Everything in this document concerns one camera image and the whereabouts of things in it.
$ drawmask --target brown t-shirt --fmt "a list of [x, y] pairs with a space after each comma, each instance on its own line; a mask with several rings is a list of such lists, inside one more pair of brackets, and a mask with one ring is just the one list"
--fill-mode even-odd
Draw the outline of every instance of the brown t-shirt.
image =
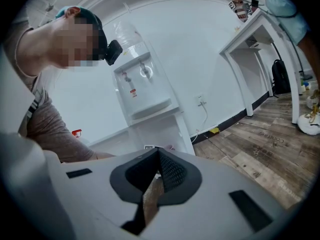
[[59, 112], [52, 105], [48, 93], [41, 85], [41, 74], [28, 76], [17, 64], [16, 51], [19, 41], [27, 31], [33, 29], [29, 26], [26, 11], [22, 12], [20, 19], [11, 25], [3, 47], [16, 73], [28, 89], [38, 96], [38, 107], [30, 118], [27, 115], [24, 117], [19, 133], [37, 142], [43, 150], [55, 152], [63, 162], [86, 161], [94, 155], [94, 152], [77, 140], [67, 129]]

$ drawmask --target black baseboard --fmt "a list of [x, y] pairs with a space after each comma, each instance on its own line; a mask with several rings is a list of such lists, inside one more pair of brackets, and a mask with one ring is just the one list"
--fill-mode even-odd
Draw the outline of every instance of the black baseboard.
[[[264, 95], [262, 95], [258, 100], [256, 100], [254, 103], [252, 103], [252, 109], [255, 110], [257, 107], [259, 107], [263, 102], [265, 102], [269, 98], [269, 92], [266, 92]], [[222, 132], [226, 129], [228, 129], [230, 126], [234, 125], [235, 123], [239, 122], [244, 117], [251, 117], [247, 116], [247, 110], [244, 109], [240, 111], [238, 114], [234, 115], [233, 117], [229, 118], [228, 120], [220, 123], [217, 127], [219, 128], [219, 131]], [[206, 131], [198, 135], [198, 137], [195, 139], [195, 137], [190, 138], [191, 141], [195, 139], [195, 141], [192, 143], [192, 145], [197, 144], [199, 142], [203, 142], [208, 138], [211, 138], [215, 135], [219, 134], [212, 133], [211, 131]]]

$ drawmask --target cap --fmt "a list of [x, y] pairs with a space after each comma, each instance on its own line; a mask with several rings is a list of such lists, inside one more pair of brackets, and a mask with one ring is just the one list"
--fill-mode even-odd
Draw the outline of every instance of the cap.
[[58, 19], [65, 15], [65, 10], [70, 7], [78, 7], [80, 8], [79, 17], [81, 19], [85, 19], [86, 24], [92, 24], [93, 27], [96, 27], [98, 29], [98, 48], [94, 48], [92, 51], [92, 60], [98, 61], [98, 60], [104, 60], [106, 57], [107, 49], [108, 49], [108, 42], [105, 35], [105, 32], [103, 31], [103, 26], [101, 20], [98, 18], [97, 15], [92, 13], [86, 8], [83, 8], [81, 6], [65, 6], [60, 9], [60, 11], [56, 14], [55, 18]]

